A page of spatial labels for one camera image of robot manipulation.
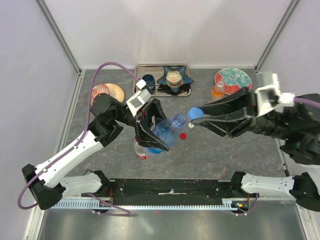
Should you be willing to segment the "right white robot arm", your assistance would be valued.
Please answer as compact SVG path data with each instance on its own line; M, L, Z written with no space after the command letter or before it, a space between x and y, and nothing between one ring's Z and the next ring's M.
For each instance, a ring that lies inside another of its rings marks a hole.
M320 109L305 101L320 102L318 93L299 96L299 102L282 112L258 115L258 98L242 88L216 102L200 106L203 117L191 121L217 135L235 138L245 132L284 140L280 147L297 164L320 165Z

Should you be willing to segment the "blue cap water bottle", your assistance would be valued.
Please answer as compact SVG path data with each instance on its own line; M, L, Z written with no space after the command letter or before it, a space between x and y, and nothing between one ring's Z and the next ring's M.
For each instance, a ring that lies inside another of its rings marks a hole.
M179 113L174 117L159 122L152 132L170 148L183 132L186 121L186 117Z

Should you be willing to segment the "red cap water bottle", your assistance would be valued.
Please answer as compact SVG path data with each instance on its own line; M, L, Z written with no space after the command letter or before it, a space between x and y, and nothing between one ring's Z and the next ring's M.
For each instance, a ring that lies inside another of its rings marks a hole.
M148 159L148 156L146 155L144 148L142 146L140 146L137 141L134 142L133 147L134 147L134 150L135 150L137 157L140 160Z

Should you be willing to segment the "red bottle cap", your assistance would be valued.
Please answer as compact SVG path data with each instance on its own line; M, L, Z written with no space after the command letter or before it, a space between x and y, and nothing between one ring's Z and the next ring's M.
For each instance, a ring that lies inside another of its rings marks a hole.
M179 137L180 139L184 140L187 138L187 135L185 133L181 133Z

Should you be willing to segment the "white tea bottle cap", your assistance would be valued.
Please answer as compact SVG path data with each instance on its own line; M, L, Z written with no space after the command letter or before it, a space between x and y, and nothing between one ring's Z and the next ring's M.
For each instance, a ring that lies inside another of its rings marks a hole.
M189 123L188 123L188 127L189 127L190 129L192 129L192 128L194 127L194 124L191 123L191 122L189 122Z

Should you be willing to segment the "orange tea bottle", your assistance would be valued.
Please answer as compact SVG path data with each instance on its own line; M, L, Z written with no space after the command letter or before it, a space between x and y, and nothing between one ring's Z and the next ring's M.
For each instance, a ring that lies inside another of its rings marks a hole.
M214 99L222 99L225 95L225 83L218 81L211 89L211 94Z

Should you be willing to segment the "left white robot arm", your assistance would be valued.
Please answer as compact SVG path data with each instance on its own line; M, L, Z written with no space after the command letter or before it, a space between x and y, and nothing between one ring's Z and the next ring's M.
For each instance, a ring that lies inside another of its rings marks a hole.
M65 176L87 157L112 143L124 129L120 123L134 128L140 146L169 151L169 146L151 130L153 123L167 117L160 100L150 99L147 90L136 93L127 103L100 93L89 104L94 119L72 143L45 162L22 168L26 181L23 190L30 190L41 210L53 207L72 194L95 193L104 197L109 193L111 182L101 171L70 180Z

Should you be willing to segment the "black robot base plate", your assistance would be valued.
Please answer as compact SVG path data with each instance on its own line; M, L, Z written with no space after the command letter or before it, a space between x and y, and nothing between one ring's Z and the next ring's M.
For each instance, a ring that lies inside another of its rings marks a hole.
M121 179L103 185L95 194L111 198L114 205L220 204L222 199L254 199L254 193L213 179Z

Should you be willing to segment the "blue bottle cap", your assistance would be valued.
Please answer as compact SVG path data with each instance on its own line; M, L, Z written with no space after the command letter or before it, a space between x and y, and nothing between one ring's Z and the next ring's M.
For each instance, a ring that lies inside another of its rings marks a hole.
M192 107L188 111L187 116L190 120L195 120L203 118L205 116L205 113L200 107Z

